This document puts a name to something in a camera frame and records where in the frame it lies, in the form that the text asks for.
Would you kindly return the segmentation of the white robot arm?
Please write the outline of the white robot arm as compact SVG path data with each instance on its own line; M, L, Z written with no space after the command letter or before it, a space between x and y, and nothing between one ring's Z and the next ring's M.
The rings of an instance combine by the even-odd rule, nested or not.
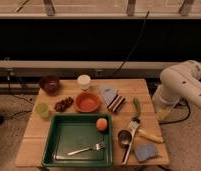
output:
M165 68L160 73L161 84L152 97L158 121L165 120L184 98L201 110L201 64L188 60Z

